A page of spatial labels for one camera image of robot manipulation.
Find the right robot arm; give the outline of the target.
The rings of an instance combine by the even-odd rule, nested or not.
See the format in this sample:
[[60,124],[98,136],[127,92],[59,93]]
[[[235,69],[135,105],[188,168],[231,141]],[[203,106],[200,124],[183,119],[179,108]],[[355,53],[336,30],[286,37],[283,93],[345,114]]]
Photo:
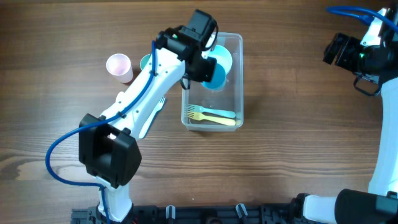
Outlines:
[[382,107],[374,170],[365,191],[343,189],[335,196],[306,195],[299,214],[317,223],[397,223],[397,36],[367,32],[361,39],[337,34],[324,61],[366,80]]

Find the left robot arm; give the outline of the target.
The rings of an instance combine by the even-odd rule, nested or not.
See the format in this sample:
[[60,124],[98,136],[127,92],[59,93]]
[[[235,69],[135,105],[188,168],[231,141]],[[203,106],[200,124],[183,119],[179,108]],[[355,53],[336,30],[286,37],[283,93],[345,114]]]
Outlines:
[[211,80],[216,59],[209,57],[217,33],[198,34],[186,27],[169,28],[152,42],[147,65],[130,87],[99,117],[86,114],[78,134],[79,161],[99,185],[96,219],[131,223],[133,202],[129,182],[142,156],[139,134],[160,99],[178,81]]

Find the mint green plastic fork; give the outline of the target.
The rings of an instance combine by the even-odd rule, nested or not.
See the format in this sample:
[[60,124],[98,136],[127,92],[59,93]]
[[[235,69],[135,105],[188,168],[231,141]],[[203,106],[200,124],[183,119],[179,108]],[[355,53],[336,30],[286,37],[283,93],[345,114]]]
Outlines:
[[205,107],[200,106],[200,105],[188,105],[187,109],[189,111],[193,111],[193,112],[211,113],[211,114],[215,114],[215,115],[218,115],[218,116],[223,116],[223,117],[226,117],[226,118],[235,118],[236,117],[236,113],[233,112],[233,111],[210,109],[210,108],[205,108]]

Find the pink plastic cup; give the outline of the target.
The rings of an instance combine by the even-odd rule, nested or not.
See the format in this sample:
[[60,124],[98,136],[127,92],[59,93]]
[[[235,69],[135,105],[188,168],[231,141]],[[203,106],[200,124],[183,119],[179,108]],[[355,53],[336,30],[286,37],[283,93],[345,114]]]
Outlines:
[[110,56],[106,61],[106,69],[121,83],[128,83],[133,79],[132,65],[127,55],[114,54]]

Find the light blue plastic fork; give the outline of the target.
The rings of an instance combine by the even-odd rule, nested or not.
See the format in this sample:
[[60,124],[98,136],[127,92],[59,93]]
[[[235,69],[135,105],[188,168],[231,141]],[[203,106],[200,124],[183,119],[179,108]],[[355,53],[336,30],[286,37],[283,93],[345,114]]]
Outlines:
[[158,104],[156,105],[156,107],[153,109],[152,113],[150,114],[150,116],[148,117],[148,119],[146,120],[146,122],[144,123],[144,125],[140,131],[139,139],[145,138],[147,132],[149,131],[151,124],[155,120],[155,116],[164,107],[165,101],[166,101],[166,98],[163,96],[160,99],[160,101],[158,102]]

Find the blue plastic bowl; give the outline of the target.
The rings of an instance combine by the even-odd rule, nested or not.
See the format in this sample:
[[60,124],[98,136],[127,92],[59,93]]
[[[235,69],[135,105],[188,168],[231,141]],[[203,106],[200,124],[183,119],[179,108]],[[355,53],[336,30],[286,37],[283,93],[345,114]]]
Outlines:
[[227,48],[221,45],[216,45],[213,51],[211,51],[208,56],[215,58],[217,60],[217,63],[223,67],[226,74],[231,71],[233,58]]

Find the green plastic cup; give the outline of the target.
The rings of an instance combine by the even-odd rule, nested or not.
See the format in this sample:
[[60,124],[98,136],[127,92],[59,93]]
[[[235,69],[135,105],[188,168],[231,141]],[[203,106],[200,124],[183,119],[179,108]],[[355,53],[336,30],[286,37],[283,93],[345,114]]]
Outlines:
[[143,70],[145,68],[145,66],[147,65],[150,57],[151,57],[151,54],[147,54],[144,57],[142,57],[142,59],[140,61],[140,69],[141,70]]

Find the blue plastic cup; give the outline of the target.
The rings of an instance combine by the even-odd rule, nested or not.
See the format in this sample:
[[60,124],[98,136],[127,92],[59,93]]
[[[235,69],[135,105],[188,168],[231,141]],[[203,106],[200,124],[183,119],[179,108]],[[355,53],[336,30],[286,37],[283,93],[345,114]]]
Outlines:
[[209,90],[220,90],[226,83],[226,72],[225,69],[220,65],[216,64],[213,77],[210,82],[202,82],[202,86]]

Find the yellow plastic fork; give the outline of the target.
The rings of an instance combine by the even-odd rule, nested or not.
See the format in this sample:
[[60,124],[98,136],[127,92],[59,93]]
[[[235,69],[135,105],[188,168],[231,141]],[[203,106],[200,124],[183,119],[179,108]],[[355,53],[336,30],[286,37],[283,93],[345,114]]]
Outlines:
[[199,113],[199,112],[189,111],[187,113],[187,117],[190,118],[190,119],[197,120],[197,121],[202,121],[202,120],[212,121],[212,122],[223,124],[223,125],[226,125],[226,126],[235,126],[236,125],[236,122],[233,119],[230,119],[230,118],[219,118],[219,117],[215,117],[215,116],[208,116],[208,115],[204,115],[204,114]]

